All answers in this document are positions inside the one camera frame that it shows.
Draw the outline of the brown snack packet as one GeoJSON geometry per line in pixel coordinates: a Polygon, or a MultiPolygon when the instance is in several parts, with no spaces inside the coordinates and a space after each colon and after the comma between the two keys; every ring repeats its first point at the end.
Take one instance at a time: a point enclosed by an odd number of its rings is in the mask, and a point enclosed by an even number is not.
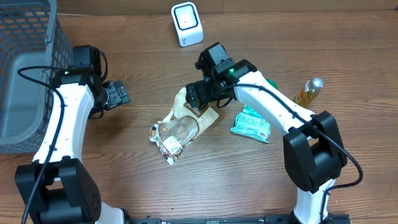
{"type": "Polygon", "coordinates": [[[211,126],[219,114],[207,106],[203,110],[187,103],[186,89],[175,96],[170,113],[153,124],[149,140],[156,143],[168,164],[174,164],[186,147],[211,126]]]}

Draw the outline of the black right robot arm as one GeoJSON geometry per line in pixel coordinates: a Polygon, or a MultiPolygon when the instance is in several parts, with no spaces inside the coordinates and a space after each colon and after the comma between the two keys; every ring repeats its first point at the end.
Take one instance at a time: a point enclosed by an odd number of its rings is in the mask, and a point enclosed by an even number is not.
{"type": "Polygon", "coordinates": [[[283,138],[284,165],[297,186],[297,201],[290,215],[266,216],[265,223],[349,223],[348,215],[327,210],[326,190],[347,163],[339,150],[343,144],[334,117],[294,103],[252,63],[235,62],[219,42],[200,53],[195,67],[202,71],[203,80],[186,86],[191,106],[202,110],[212,101],[238,100],[259,113],[283,138]]]}

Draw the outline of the small teal white box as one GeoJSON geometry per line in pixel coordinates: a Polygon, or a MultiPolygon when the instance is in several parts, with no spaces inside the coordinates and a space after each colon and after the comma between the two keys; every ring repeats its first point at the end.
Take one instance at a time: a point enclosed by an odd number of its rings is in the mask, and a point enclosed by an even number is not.
{"type": "Polygon", "coordinates": [[[253,108],[251,108],[251,107],[248,106],[248,105],[244,105],[244,106],[243,106],[242,112],[243,112],[243,113],[246,113],[246,114],[248,114],[248,115],[251,115],[251,116],[255,116],[255,117],[257,117],[257,118],[262,118],[262,116],[261,116],[258,112],[256,112],[253,108]]]}

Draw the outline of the grey plastic shopping basket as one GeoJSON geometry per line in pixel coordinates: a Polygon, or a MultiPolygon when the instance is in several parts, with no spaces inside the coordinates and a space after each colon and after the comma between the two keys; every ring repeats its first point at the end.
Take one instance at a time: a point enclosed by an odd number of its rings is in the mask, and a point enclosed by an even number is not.
{"type": "Polygon", "coordinates": [[[46,67],[67,68],[73,47],[57,19],[57,2],[1,0],[1,152],[37,152],[52,110],[51,91],[17,73],[48,82],[46,67]]]}

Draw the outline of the yellow liquid bottle silver cap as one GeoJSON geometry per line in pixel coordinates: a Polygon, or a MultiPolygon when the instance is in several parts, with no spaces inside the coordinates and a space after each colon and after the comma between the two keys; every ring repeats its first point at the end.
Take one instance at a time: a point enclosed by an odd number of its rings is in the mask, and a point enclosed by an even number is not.
{"type": "Polygon", "coordinates": [[[323,79],[316,77],[306,82],[299,94],[297,94],[293,102],[303,108],[307,108],[309,104],[318,96],[324,85],[323,79]]]}

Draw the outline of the green lid white jar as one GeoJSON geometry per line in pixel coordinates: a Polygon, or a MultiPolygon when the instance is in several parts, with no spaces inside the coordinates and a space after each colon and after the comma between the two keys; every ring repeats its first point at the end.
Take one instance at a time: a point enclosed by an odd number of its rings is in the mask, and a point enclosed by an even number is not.
{"type": "Polygon", "coordinates": [[[276,90],[278,89],[276,83],[275,83],[273,80],[267,78],[266,81],[267,81],[267,83],[269,84],[269,86],[268,86],[267,88],[269,88],[270,86],[272,86],[272,87],[275,88],[276,90]]]}

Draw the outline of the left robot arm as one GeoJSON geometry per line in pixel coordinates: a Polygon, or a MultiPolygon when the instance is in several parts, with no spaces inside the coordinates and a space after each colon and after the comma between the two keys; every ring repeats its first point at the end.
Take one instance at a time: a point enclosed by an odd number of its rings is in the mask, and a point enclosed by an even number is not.
{"type": "Polygon", "coordinates": [[[18,166],[15,183],[25,203],[22,223],[131,223],[123,208],[107,205],[82,164],[87,121],[130,101],[118,80],[108,81],[107,58],[90,45],[73,48],[67,68],[36,65],[55,75],[45,83],[53,94],[53,106],[44,139],[31,164],[18,166]]]}

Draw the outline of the white barcode scanner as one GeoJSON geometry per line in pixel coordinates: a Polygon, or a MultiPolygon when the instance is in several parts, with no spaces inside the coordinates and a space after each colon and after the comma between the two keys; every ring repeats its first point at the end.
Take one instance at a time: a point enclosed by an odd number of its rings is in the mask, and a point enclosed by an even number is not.
{"type": "Polygon", "coordinates": [[[171,8],[170,13],[181,47],[188,47],[203,41],[203,27],[197,7],[193,2],[176,4],[171,8]]]}

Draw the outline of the teal tissue pack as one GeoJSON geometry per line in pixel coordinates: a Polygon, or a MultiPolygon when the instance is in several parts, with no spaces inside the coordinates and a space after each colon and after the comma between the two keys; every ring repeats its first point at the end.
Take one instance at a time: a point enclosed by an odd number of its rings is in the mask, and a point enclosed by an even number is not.
{"type": "Polygon", "coordinates": [[[231,132],[240,134],[260,142],[268,143],[268,137],[271,135],[271,125],[263,118],[239,113],[236,116],[234,127],[231,132]]]}

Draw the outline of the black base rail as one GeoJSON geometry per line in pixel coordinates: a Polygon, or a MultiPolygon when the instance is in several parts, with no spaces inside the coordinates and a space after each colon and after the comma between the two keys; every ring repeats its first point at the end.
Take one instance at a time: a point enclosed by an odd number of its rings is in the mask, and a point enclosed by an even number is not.
{"type": "Polygon", "coordinates": [[[263,217],[238,217],[238,218],[192,218],[161,220],[160,218],[131,218],[127,224],[292,224],[300,223],[293,213],[285,215],[265,215],[263,217]]]}

